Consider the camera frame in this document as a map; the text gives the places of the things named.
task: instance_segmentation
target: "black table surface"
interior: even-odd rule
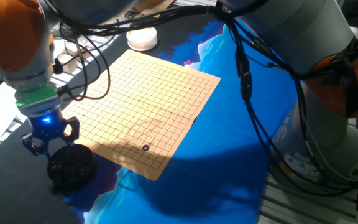
[[[158,56],[170,53],[173,46],[180,45],[190,34],[204,32],[203,27],[213,20],[211,16],[194,16],[177,19],[156,27],[159,44],[145,52]],[[105,51],[109,64],[112,64],[128,49],[125,35],[118,37]],[[89,79],[96,76],[96,64],[89,69]],[[70,86],[83,83],[80,72],[70,82]],[[7,140],[0,144],[0,223],[81,223],[70,205],[63,200],[65,194],[53,189],[47,175],[48,160],[45,156],[33,156],[22,144],[20,137],[31,132],[26,121]],[[50,144],[50,153],[64,146],[63,141],[55,140]]]

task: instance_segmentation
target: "cable bundle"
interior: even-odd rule
[[[101,37],[105,37],[105,36],[114,37],[115,35],[129,32],[132,30],[139,30],[139,29],[143,29],[143,28],[147,28],[147,27],[155,27],[155,26],[164,24],[166,22],[172,21],[174,19],[178,19],[178,18],[185,17],[185,16],[212,14],[212,15],[216,16],[216,18],[218,18],[219,20],[223,21],[225,23],[225,25],[228,26],[228,28],[231,32],[231,37],[232,37],[233,41],[236,43],[236,55],[235,56],[236,56],[237,72],[238,72],[238,76],[241,80],[242,98],[245,101],[250,119],[254,126],[255,132],[257,133],[258,139],[259,139],[260,143],[262,144],[263,148],[265,149],[266,153],[270,157],[272,157],[272,153],[270,152],[268,145],[266,145],[265,140],[262,137],[260,131],[262,131],[268,144],[271,145],[272,149],[277,153],[280,160],[286,165],[286,167],[291,172],[293,172],[296,176],[298,176],[300,179],[302,179],[306,182],[317,185],[319,187],[324,187],[324,188],[330,190],[330,192],[334,191],[334,193],[320,194],[320,193],[310,192],[309,190],[306,190],[303,187],[300,187],[298,184],[296,184],[294,181],[292,181],[289,176],[287,176],[284,173],[284,171],[280,168],[278,162],[276,160],[272,159],[273,164],[279,169],[279,171],[282,173],[282,175],[287,179],[287,181],[289,181],[289,183],[291,183],[298,190],[300,190],[302,192],[306,192],[308,194],[312,194],[312,195],[335,196],[335,195],[341,195],[341,194],[344,194],[351,190],[357,189],[358,188],[358,179],[357,180],[348,179],[348,181],[350,183],[343,183],[343,182],[338,182],[338,181],[330,178],[330,176],[328,176],[327,174],[325,174],[321,170],[320,166],[317,164],[314,156],[310,154],[309,150],[306,150],[306,151],[308,151],[313,165],[319,170],[322,177],[325,178],[326,180],[334,182],[334,183],[341,185],[343,187],[331,187],[328,185],[324,185],[320,182],[315,182],[313,180],[307,179],[306,177],[303,177],[301,174],[297,173],[295,170],[293,170],[286,163],[286,161],[284,160],[284,158],[282,157],[282,155],[276,148],[274,142],[272,141],[272,139],[270,138],[270,136],[267,134],[266,130],[262,126],[262,123],[259,121],[258,117],[256,116],[256,113],[255,113],[255,111],[252,107],[251,101],[250,101],[250,98],[252,96],[252,78],[251,78],[251,73],[250,73],[250,68],[249,68],[249,60],[248,60],[248,59],[251,59],[251,60],[254,60],[254,59],[250,58],[244,52],[243,43],[249,45],[254,50],[263,54],[264,56],[269,58],[275,64],[268,63],[267,65],[263,65],[256,60],[254,60],[254,61],[256,61],[260,65],[265,66],[267,68],[276,67],[276,68],[281,68],[282,70],[286,70],[293,77],[295,86],[296,86],[296,93],[298,95],[298,106],[299,106],[299,113],[300,113],[300,123],[301,123],[302,135],[303,135],[303,139],[305,142],[305,147],[308,148],[308,146],[307,146],[308,141],[306,138],[306,134],[307,134],[307,130],[308,130],[307,122],[306,122],[306,103],[305,103],[305,96],[303,95],[303,90],[301,88],[301,83],[300,83],[301,77],[299,76],[299,74],[296,74],[291,69],[291,67],[289,67],[287,64],[285,64],[283,61],[281,61],[262,40],[260,40],[259,38],[255,37],[250,32],[245,30],[240,25],[240,23],[235,19],[237,16],[247,14],[247,13],[254,11],[255,9],[262,6],[266,1],[267,0],[256,1],[255,3],[251,4],[249,7],[245,8],[245,9],[241,9],[239,11],[232,12],[232,13],[227,13],[227,12],[220,10],[220,8],[211,7],[211,6],[184,6],[184,7],[174,7],[174,8],[166,9],[164,11],[156,12],[154,14],[150,14],[147,16],[141,16],[141,17],[138,17],[138,18],[132,19],[132,20],[121,21],[121,22],[117,22],[114,24],[84,25],[84,24],[78,24],[78,23],[70,20],[69,18],[65,17],[63,14],[61,14],[59,12],[59,10],[56,9],[56,7],[53,5],[53,2],[51,2],[51,0],[49,0],[49,1],[47,1],[49,7],[52,10],[54,10],[58,14],[58,16],[62,19],[62,22],[60,24],[60,34],[66,41],[72,42],[72,43],[76,44],[76,46],[77,46],[78,56],[74,56],[74,58],[77,58],[77,57],[80,58],[80,62],[82,64],[83,71],[84,71],[84,79],[85,79],[84,85],[75,86],[73,88],[64,86],[62,89],[60,89],[59,94],[61,95],[64,93],[68,93],[71,96],[71,98],[76,101],[81,101],[84,98],[95,99],[95,100],[102,99],[103,97],[105,97],[108,94],[108,91],[110,89],[110,82],[111,82],[109,65],[108,65],[106,59],[104,58],[104,55],[102,54],[102,52],[89,38],[90,35],[101,36]],[[246,34],[247,38],[240,35],[239,29],[241,31],[243,31],[243,33]],[[81,46],[78,43],[78,38],[81,35],[83,37],[85,37],[91,43],[91,45],[94,47],[94,49],[99,52],[105,66],[106,66],[107,74],[108,74],[108,87],[107,87],[106,93],[103,96],[91,98],[86,95],[88,85],[90,83],[93,83],[95,80],[88,82],[88,76],[87,76],[86,67],[85,67],[85,59],[83,58],[82,54],[85,52],[88,52],[95,59],[97,65],[98,65],[98,69],[99,69],[99,74],[98,74],[98,77],[96,78],[96,80],[99,78],[99,76],[101,74],[101,67],[100,67],[100,64],[97,61],[96,57],[89,50],[87,50],[86,48],[84,48],[83,46]],[[76,88],[82,88],[82,87],[84,88],[84,92],[82,95],[73,96],[71,94],[72,90],[74,90]]]

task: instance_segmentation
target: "black cable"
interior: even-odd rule
[[[252,121],[252,125],[254,126],[255,132],[257,133],[257,136],[258,136],[258,139],[259,139],[261,145],[263,146],[263,148],[265,149],[265,151],[269,155],[269,157],[273,158],[272,153],[270,152],[270,150],[266,146],[264,140],[262,139],[262,137],[261,137],[261,135],[259,133],[259,128],[258,128],[258,126],[257,126],[257,124],[255,122],[255,118],[257,118],[257,117],[252,112],[253,108],[252,108],[251,102],[249,100],[246,100],[246,107],[247,107],[247,110],[248,110],[249,117],[250,117],[250,119]],[[289,183],[291,183],[298,190],[300,190],[300,191],[302,191],[304,193],[307,193],[307,194],[311,194],[311,195],[315,195],[315,196],[323,196],[323,197],[332,197],[332,196],[342,195],[342,194],[348,193],[348,192],[356,189],[356,188],[342,189],[340,192],[336,192],[336,193],[332,193],[332,194],[320,194],[320,193],[311,192],[309,190],[304,189],[303,187],[300,187],[298,184],[296,184],[294,181],[292,181],[291,178],[289,176],[287,176],[286,173],[284,173],[284,171],[281,169],[280,165],[277,163],[277,161],[275,159],[272,159],[272,162],[276,166],[276,168],[280,171],[280,173],[284,176],[284,178],[286,178],[286,180]]]
[[[256,120],[259,128],[262,130],[263,134],[265,135],[267,141],[269,142],[269,144],[272,146],[273,150],[275,151],[275,153],[277,154],[277,156],[279,157],[279,159],[284,163],[284,165],[292,172],[294,173],[297,177],[299,177],[300,179],[306,181],[306,182],[309,182],[311,184],[315,184],[315,185],[318,185],[320,187],[325,187],[325,188],[328,188],[328,189],[333,189],[333,190],[344,190],[344,188],[338,188],[338,187],[331,187],[331,186],[327,186],[327,185],[324,185],[322,183],[319,183],[319,182],[315,182],[313,180],[310,180],[310,179],[307,179],[306,177],[303,177],[301,174],[299,174],[297,171],[295,171],[294,169],[292,169],[292,167],[290,165],[288,165],[288,163],[285,161],[285,159],[283,158],[283,156],[281,155],[280,151],[277,149],[276,145],[274,144],[274,142],[272,141],[272,139],[270,138],[270,136],[267,134],[265,128],[263,127],[262,123],[259,121],[258,117],[256,116],[256,113],[251,105],[251,103],[247,103],[248,104],[248,107],[247,108],[249,110],[249,113],[250,113],[250,116],[253,116],[254,119]]]
[[[117,22],[115,24],[108,24],[108,25],[103,25],[103,26],[92,26],[92,25],[81,25],[81,24],[76,24],[73,21],[70,21],[69,19],[65,18],[63,21],[68,24],[69,26],[72,26],[72,29],[75,30],[77,29],[81,34],[83,34],[84,36],[87,35],[99,35],[99,36],[109,36],[109,35],[116,35],[116,34],[121,34],[124,32],[129,32],[132,30],[139,30],[139,29],[143,29],[145,27],[152,27],[152,26],[158,26],[160,24],[163,24],[165,22],[168,21],[172,21],[174,19],[178,19],[180,17],[183,16],[191,16],[191,15],[196,15],[196,14],[207,14],[207,13],[212,13],[214,14],[218,19],[222,20],[225,22],[225,24],[228,26],[228,28],[230,29],[230,31],[232,32],[232,38],[234,40],[234,42],[236,43],[237,47],[242,48],[242,43],[245,42],[247,45],[251,46],[253,49],[255,49],[256,51],[262,53],[263,55],[265,55],[266,57],[268,57],[270,60],[272,60],[273,62],[277,63],[278,66],[282,67],[283,69],[285,69],[286,71],[288,71],[290,73],[290,75],[295,78],[295,79],[299,79],[299,75],[297,75],[288,65],[286,65],[283,61],[281,61],[276,55],[273,54],[272,51],[269,51],[268,47],[266,46],[256,46],[254,44],[252,44],[251,42],[249,42],[247,39],[245,39],[244,37],[242,37],[241,35],[239,35],[238,30],[237,30],[237,26],[240,27],[240,29],[242,31],[244,31],[246,33],[246,35],[248,37],[252,37],[254,38],[254,40],[259,40],[256,37],[254,37],[252,34],[250,34],[249,32],[247,32],[235,19],[233,19],[229,14],[222,12],[222,11],[217,11],[217,9],[215,7],[206,7],[206,6],[188,6],[188,7],[181,7],[181,8],[172,8],[172,9],[167,9],[164,10],[162,12],[157,12],[155,14],[151,14],[148,16],[142,16],[140,18],[137,19],[133,19],[131,21],[122,21],[122,22]],[[151,18],[155,15],[159,15],[160,19],[157,20],[153,20],[153,21],[148,21],[148,22],[143,22],[143,23],[138,23],[135,24],[133,26],[130,27],[126,27],[126,28],[119,28],[117,26],[119,25],[123,25],[123,24],[128,24],[130,22],[142,22],[142,20],[146,20],[147,18]],[[302,95],[303,92],[300,92],[299,90],[297,90],[297,93],[299,95]],[[305,118],[306,116],[306,108],[305,108],[305,102],[304,100],[299,100],[299,106],[300,106],[300,113],[302,114],[301,118]],[[264,146],[265,150],[269,151],[267,149],[267,146],[264,144],[262,137],[260,136],[259,133],[259,129],[258,127],[255,125],[255,117],[256,114],[252,114],[250,113],[250,117],[251,120],[253,121],[253,125],[255,127],[255,131],[257,132],[259,139],[261,141],[261,144]],[[345,191],[342,191],[343,189],[341,189],[341,192],[338,192],[336,194],[329,194],[329,195],[339,195],[339,194],[343,194]],[[313,192],[309,192],[309,194],[313,194],[313,195],[322,195],[322,196],[327,196],[327,195],[323,195],[323,194],[314,194]]]
[[[254,12],[255,10],[259,9],[260,7],[262,7],[264,4],[266,4],[267,1],[268,0],[256,0],[256,1],[253,1],[247,7],[244,7],[242,9],[238,9],[238,10],[232,12],[231,16],[237,17],[237,16],[242,16],[244,14],[249,14],[251,12]]]
[[[99,63],[99,61],[97,60],[96,56],[95,56],[90,50],[88,50],[86,47],[84,47],[84,46],[82,46],[82,45],[80,45],[80,47],[85,50],[85,51],[83,51],[82,53],[88,53],[88,54],[90,54],[91,57],[93,58],[93,60],[96,62],[96,65],[98,66],[98,76],[97,76],[94,80],[92,80],[91,82],[89,82],[88,84],[94,83],[94,82],[100,77],[100,74],[101,74],[101,66],[100,66],[100,63]],[[70,88],[70,89],[71,89],[71,90],[74,90],[74,89],[81,88],[81,87],[84,87],[84,86],[85,86],[85,84],[80,85],[80,86],[75,86],[75,87]]]
[[[67,54],[67,53],[61,53],[61,54],[59,54],[59,56],[58,56],[57,58],[59,59],[59,57],[60,57],[61,55],[69,55],[69,56],[71,56],[70,54]],[[77,62],[80,62],[80,63],[81,63],[81,61],[80,61],[79,59],[77,59],[78,57],[80,57],[80,56],[79,56],[79,55],[76,55],[75,57],[72,57],[72,56],[71,56],[71,59],[69,59],[68,61],[66,61],[65,63],[63,63],[62,66],[68,65],[70,62],[72,62],[72,61],[74,61],[74,60],[76,60]]]
[[[230,37],[231,37],[231,39],[233,40],[233,42],[236,42],[236,41],[234,40],[233,33],[231,32],[230,29],[229,29],[229,34],[230,34]]]
[[[102,48],[102,47],[108,45],[108,43],[110,43],[112,40],[114,40],[115,37],[116,37],[115,35],[111,36],[110,39],[108,39],[107,41],[105,41],[105,43],[103,43],[103,44],[97,46],[97,48],[100,49],[100,48]]]
[[[88,72],[86,71],[86,67],[85,67],[85,63],[84,63],[84,58],[83,58],[83,56],[82,56],[80,44],[78,43],[78,35],[77,35],[75,29],[73,30],[73,33],[74,33],[74,37],[75,37],[75,44],[76,44],[76,46],[77,46],[78,55],[80,56],[81,64],[82,64],[82,67],[83,67],[85,85],[84,85],[84,93],[83,93],[81,96],[79,96],[80,98],[73,97],[73,95],[71,94],[71,92],[69,92],[69,95],[73,98],[73,100],[75,100],[75,101],[81,101],[81,100],[83,100],[83,99],[85,98],[86,92],[88,91]]]
[[[66,51],[66,53],[68,54],[68,55],[70,55],[71,57],[73,57],[73,58],[75,58],[75,56],[76,55],[72,55],[69,51],[68,51],[68,49],[67,49],[67,45],[66,45],[66,41],[69,41],[69,42],[71,42],[71,43],[73,43],[73,44],[76,44],[77,42],[78,42],[78,39],[76,38],[76,37],[73,37],[73,40],[71,40],[68,36],[66,36],[65,35],[65,29],[64,29],[64,27],[63,27],[63,22],[60,22],[60,25],[59,25],[59,33],[60,33],[60,35],[64,38],[64,46],[65,46],[65,51]]]
[[[63,23],[60,23],[59,31],[60,31],[61,36],[64,37],[65,34],[64,34]],[[103,60],[104,60],[104,62],[105,62],[105,64],[106,64],[106,68],[108,69],[108,74],[109,74],[108,63],[107,63],[106,59],[104,58],[104,55],[102,54],[102,52],[99,50],[99,48],[100,48],[100,47],[103,47],[103,46],[105,46],[105,45],[107,45],[108,43],[110,43],[110,42],[114,39],[114,36],[112,36],[108,41],[106,41],[105,43],[103,43],[102,45],[99,45],[99,46],[96,46],[96,45],[93,43],[93,41],[90,40],[88,37],[85,37],[85,38],[93,45],[94,48],[93,48],[93,49],[87,49],[87,48],[81,46],[83,49],[85,49],[85,51],[84,51],[84,52],[81,52],[81,53],[88,52],[88,53],[94,58],[94,60],[96,61],[97,65],[98,65],[98,70],[99,70],[99,72],[98,72],[98,76],[97,76],[94,80],[92,80],[91,82],[88,83],[87,81],[85,81],[85,84],[84,84],[84,85],[75,86],[75,87],[73,87],[73,88],[70,88],[69,95],[71,96],[71,98],[79,97],[79,96],[74,97],[74,96],[72,95],[72,93],[71,93],[71,90],[74,90],[74,89],[77,89],[77,88],[81,88],[81,87],[88,87],[89,84],[95,82],[95,81],[100,77],[100,75],[101,75],[101,67],[100,67],[100,64],[99,64],[98,60],[96,59],[96,57],[90,52],[91,50],[97,50],[97,51],[99,52],[99,54],[101,54],[101,56],[102,56],[102,58],[103,58]],[[72,56],[73,58],[70,59],[69,61],[65,62],[65,63],[63,64],[63,66],[66,65],[66,64],[68,64],[68,63],[70,63],[72,60],[76,59],[77,57],[80,57],[80,58],[82,57],[82,55],[79,55],[79,54],[76,55],[76,56],[73,56],[73,55],[71,55],[71,56]],[[106,93],[105,93],[103,96],[100,96],[100,97],[97,97],[97,98],[88,97],[88,96],[86,96],[85,94],[84,94],[83,96],[84,96],[84,98],[89,98],[89,99],[94,99],[94,100],[103,98],[103,97],[105,97],[105,96],[108,94],[109,86],[110,86],[110,83],[108,84],[108,89],[107,89]]]
[[[87,99],[91,99],[91,100],[100,100],[102,98],[104,98],[105,96],[107,96],[107,94],[109,93],[110,91],[110,86],[111,86],[111,75],[110,75],[110,68],[109,68],[109,64],[107,63],[107,60],[106,58],[104,57],[104,55],[102,54],[102,52],[97,48],[97,46],[93,43],[93,41],[87,37],[87,36],[84,36],[90,43],[91,45],[99,52],[100,56],[102,57],[103,59],[103,62],[106,66],[106,70],[107,70],[107,79],[108,79],[108,84],[107,84],[107,90],[106,92],[102,95],[102,96],[98,96],[98,97],[88,97],[86,96],[85,98]]]
[[[296,92],[298,94],[298,112],[299,112],[299,117],[300,117],[300,126],[301,126],[301,132],[302,132],[302,136],[303,136],[303,141],[304,141],[304,145],[305,145],[305,150],[309,155],[310,161],[312,162],[312,164],[316,167],[316,169],[318,170],[318,172],[327,180],[330,180],[331,182],[334,182],[336,184],[339,185],[347,185],[347,186],[352,186],[353,183],[357,182],[356,180],[353,181],[353,183],[344,183],[344,182],[340,182],[337,181],[333,178],[331,178],[327,173],[325,173],[325,171],[323,171],[320,166],[317,163],[316,158],[310,153],[308,146],[306,145],[307,142],[307,135],[306,135],[306,101],[305,101],[305,94],[303,93],[303,89],[301,87],[300,81],[299,80],[294,80],[295,82],[295,86],[296,86]]]
[[[247,57],[248,57],[249,59],[253,60],[254,62],[256,62],[257,64],[259,64],[259,65],[262,66],[262,67],[265,67],[265,68],[273,68],[273,67],[274,67],[274,64],[273,64],[273,63],[270,63],[270,64],[268,63],[267,65],[264,65],[264,64],[258,62],[256,59],[253,59],[253,58],[250,57],[249,55],[247,55]]]

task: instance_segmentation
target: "grid lines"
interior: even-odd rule
[[[125,164],[135,164],[134,172],[143,169],[140,175],[157,179],[219,78],[130,50],[110,71],[111,90],[105,98],[73,102],[64,114],[80,120],[79,142],[93,142],[95,153],[93,148],[104,146],[103,154],[108,149]],[[89,96],[104,93],[105,75],[88,87]],[[144,151],[144,145],[150,149]]]

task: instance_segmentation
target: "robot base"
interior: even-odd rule
[[[59,149],[49,160],[48,176],[60,190],[76,190],[90,183],[96,174],[92,151],[81,144]]]
[[[303,86],[303,91],[308,115],[306,134],[310,153],[301,134],[298,105],[288,121],[278,130],[273,141],[291,169],[320,185],[300,179],[273,149],[272,159],[280,168],[272,164],[270,173],[278,182],[289,188],[293,186],[287,181],[288,177],[303,189],[321,194],[331,192],[321,185],[346,189],[349,184],[358,184],[358,130],[348,127],[348,119],[340,118],[328,110],[307,87]],[[318,168],[310,155],[314,156]]]

